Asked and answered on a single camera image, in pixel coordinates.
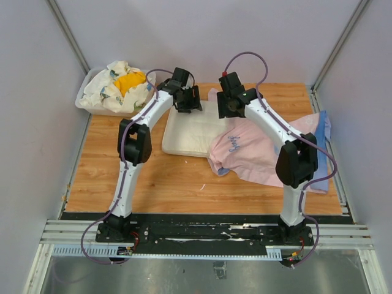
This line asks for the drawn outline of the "cream bear print pillow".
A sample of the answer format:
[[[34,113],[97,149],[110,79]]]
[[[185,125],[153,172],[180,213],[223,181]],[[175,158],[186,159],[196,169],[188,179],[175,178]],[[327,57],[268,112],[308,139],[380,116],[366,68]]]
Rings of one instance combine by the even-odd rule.
[[[229,120],[220,119],[217,103],[202,101],[202,110],[179,113],[169,112],[162,151],[167,154],[192,157],[209,157],[213,141],[227,130]]]

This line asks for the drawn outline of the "blue pink snowflake pillowcase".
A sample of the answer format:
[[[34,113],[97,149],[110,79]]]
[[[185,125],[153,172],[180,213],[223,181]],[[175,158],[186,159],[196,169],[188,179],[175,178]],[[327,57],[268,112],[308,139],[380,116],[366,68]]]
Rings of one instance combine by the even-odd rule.
[[[242,180],[274,187],[283,187],[277,177],[275,166],[280,148],[246,118],[229,118],[227,130],[213,141],[208,162],[212,171],[224,176],[229,171],[235,172]],[[289,123],[303,134],[312,133],[317,139],[317,146],[326,150],[326,141],[330,140],[331,124],[326,111],[303,116]],[[328,175],[327,157],[318,151],[318,170],[314,179]],[[308,191],[326,194],[329,180],[311,184]]]

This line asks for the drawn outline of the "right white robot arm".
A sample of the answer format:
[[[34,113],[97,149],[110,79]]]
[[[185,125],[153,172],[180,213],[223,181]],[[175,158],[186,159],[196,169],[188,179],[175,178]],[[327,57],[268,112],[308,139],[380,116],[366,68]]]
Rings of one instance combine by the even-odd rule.
[[[256,89],[245,89],[236,72],[223,72],[217,93],[220,119],[247,118],[280,148],[275,171],[284,186],[284,205],[278,221],[276,238],[291,245],[305,231],[302,200],[305,184],[318,169],[317,140],[302,134],[278,115]]]

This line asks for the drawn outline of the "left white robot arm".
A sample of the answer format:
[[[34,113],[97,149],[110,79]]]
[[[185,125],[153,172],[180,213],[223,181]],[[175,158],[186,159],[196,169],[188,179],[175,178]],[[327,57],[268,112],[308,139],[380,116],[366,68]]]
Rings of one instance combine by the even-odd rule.
[[[122,243],[140,239],[137,235],[140,226],[131,219],[132,202],[138,177],[153,150],[151,131],[171,107],[179,113],[202,110],[194,76],[185,69],[175,68],[170,78],[152,88],[153,97],[142,110],[119,124],[119,178],[113,203],[98,226],[97,242]]]

